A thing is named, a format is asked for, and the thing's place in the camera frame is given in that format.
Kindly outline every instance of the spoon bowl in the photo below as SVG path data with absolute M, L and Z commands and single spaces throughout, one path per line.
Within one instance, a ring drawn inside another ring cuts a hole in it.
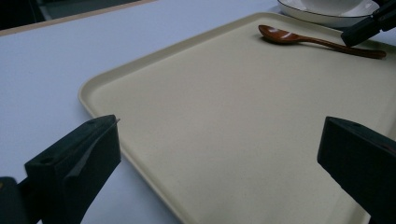
M 357 55 L 361 57 L 382 59 L 387 56 L 387 53 L 382 50 L 350 48 L 347 46 L 335 44 L 327 40 L 322 40 L 304 35 L 297 35 L 289 31 L 279 30 L 276 29 L 275 27 L 271 27 L 267 25 L 259 25 L 259 30 L 260 33 L 262 33 L 262 36 L 266 40 L 277 44 L 295 44 L 300 42 L 310 42 L 310 43 L 323 45 L 343 53 Z

